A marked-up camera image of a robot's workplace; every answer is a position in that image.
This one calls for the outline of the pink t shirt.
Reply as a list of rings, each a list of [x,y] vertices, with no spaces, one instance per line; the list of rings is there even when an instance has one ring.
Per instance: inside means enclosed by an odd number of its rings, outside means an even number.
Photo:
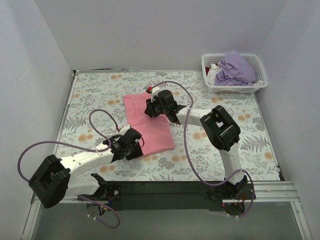
[[[151,118],[145,114],[148,93],[127,94],[123,97],[127,123],[137,130],[144,140],[142,152],[144,156],[173,150],[175,144],[169,120],[164,115]]]

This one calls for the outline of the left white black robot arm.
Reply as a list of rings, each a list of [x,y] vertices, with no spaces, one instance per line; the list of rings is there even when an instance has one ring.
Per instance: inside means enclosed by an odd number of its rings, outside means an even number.
[[[107,201],[113,197],[112,188],[99,174],[87,172],[115,161],[139,158],[143,144],[142,135],[129,127],[90,151],[62,158],[47,156],[28,184],[46,209],[67,197]]]

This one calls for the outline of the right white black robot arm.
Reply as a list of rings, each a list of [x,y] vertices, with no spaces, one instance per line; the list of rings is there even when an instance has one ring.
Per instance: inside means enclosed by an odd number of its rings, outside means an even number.
[[[224,167],[224,180],[209,183],[199,174],[196,177],[209,186],[215,199],[245,198],[248,177],[242,169],[239,156],[240,127],[220,105],[213,109],[196,109],[178,104],[169,90],[149,87],[145,114],[151,118],[164,115],[171,123],[203,127],[210,143],[218,149]]]

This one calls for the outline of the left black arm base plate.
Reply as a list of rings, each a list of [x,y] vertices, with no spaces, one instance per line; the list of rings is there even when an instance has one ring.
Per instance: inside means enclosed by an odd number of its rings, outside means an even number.
[[[101,185],[94,193],[94,199],[100,201],[119,201],[122,196],[122,186],[119,184]]]

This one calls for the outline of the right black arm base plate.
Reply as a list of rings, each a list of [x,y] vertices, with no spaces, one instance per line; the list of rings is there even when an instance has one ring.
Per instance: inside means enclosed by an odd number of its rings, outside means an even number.
[[[206,192],[207,196],[212,200],[251,200],[256,199],[251,183],[245,184],[241,189],[235,186],[223,184],[217,187],[209,187]]]

